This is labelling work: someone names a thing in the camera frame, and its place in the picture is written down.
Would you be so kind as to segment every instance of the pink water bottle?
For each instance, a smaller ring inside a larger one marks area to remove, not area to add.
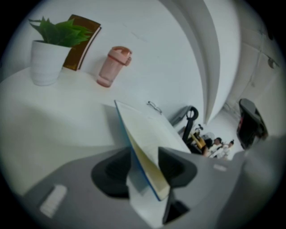
[[[104,87],[110,87],[123,65],[131,62],[132,51],[123,46],[113,47],[99,72],[97,83]]]

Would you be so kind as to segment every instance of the brown book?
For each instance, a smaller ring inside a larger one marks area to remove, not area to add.
[[[72,69],[76,71],[77,69],[80,69],[81,64],[84,60],[85,54],[88,51],[88,48],[90,47],[91,43],[95,39],[98,32],[101,30],[101,25],[95,21],[91,21],[87,18],[80,17],[77,15],[72,14],[69,18],[69,20],[74,19],[73,24],[74,25],[80,25],[84,26],[88,30],[90,30],[92,33],[89,33],[89,39],[87,41],[83,41],[82,43],[75,45],[70,52],[67,55],[67,58],[63,64],[64,67]]]

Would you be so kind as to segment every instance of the white desk surface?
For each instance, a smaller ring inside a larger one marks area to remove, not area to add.
[[[115,99],[160,117],[189,152],[163,115],[127,91],[104,88],[94,76],[65,68],[46,87],[32,83],[29,68],[5,79],[0,84],[0,159],[12,190],[23,195],[69,161],[127,146]]]

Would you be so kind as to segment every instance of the green leaves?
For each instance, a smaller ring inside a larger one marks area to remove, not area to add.
[[[73,21],[74,19],[54,25],[44,17],[42,20],[29,19],[31,26],[42,35],[45,43],[65,47],[73,47],[87,41],[90,36],[86,34],[92,33],[85,27],[73,25]],[[34,25],[31,22],[39,22],[40,25]]]

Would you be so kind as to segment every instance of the white flower pot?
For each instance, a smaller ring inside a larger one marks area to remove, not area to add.
[[[31,50],[31,77],[35,85],[47,86],[55,83],[70,47],[33,41]]]

